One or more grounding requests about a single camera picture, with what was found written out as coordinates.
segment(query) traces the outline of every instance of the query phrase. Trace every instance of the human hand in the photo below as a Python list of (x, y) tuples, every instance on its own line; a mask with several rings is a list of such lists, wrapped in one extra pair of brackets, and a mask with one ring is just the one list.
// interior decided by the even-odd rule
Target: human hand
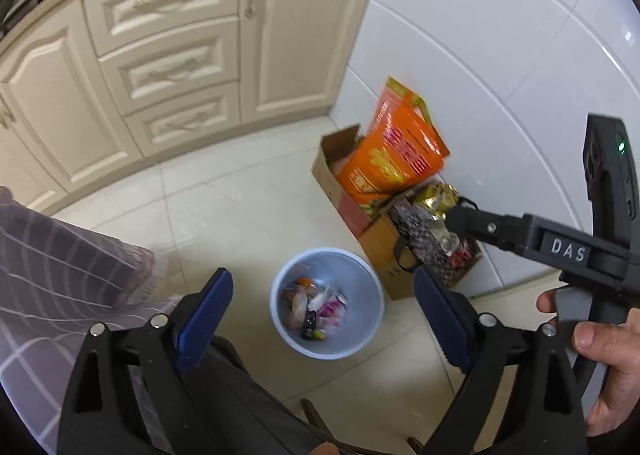
[(315, 448), (309, 455), (340, 455), (340, 452), (333, 444), (325, 442)]
[[(556, 312), (556, 291), (538, 296), (541, 312)], [(578, 323), (572, 338), (581, 356), (610, 366), (609, 375), (587, 416), (588, 437), (615, 430), (631, 414), (640, 399), (640, 309), (631, 309), (626, 323)]]

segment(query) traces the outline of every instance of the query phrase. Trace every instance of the white trash can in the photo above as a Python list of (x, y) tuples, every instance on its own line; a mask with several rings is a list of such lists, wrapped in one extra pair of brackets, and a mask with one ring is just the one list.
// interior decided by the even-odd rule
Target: white trash can
[[(302, 339), (287, 329), (289, 308), (282, 292), (298, 278), (311, 278), (319, 286), (335, 284), (347, 298), (347, 314), (334, 336), (323, 341)], [(341, 359), (359, 351), (375, 335), (385, 311), (378, 276), (362, 258), (333, 247), (309, 249), (285, 265), (271, 286), (271, 319), (283, 339), (299, 353), (315, 359)]]

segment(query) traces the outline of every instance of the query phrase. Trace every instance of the orange package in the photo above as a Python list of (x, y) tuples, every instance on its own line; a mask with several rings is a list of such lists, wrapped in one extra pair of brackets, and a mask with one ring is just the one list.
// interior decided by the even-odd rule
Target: orange package
[(336, 178), (374, 216), (391, 196), (439, 171), (448, 155), (424, 101), (389, 78), (368, 135)]

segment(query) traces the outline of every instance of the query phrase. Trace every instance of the plaid cloth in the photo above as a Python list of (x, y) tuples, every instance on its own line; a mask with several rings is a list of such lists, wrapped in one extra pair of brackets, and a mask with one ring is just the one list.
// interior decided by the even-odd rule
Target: plaid cloth
[(165, 273), (148, 249), (40, 215), (0, 186), (0, 384), (48, 453), (87, 330), (170, 313), (179, 296), (143, 303)]

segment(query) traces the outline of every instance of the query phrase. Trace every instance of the gray pants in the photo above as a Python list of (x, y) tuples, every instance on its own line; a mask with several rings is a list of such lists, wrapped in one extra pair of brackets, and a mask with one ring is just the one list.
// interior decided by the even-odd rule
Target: gray pants
[(335, 440), (301, 421), (244, 370), (233, 347), (217, 339), (200, 365), (183, 378), (187, 395), (230, 453), (308, 455)]

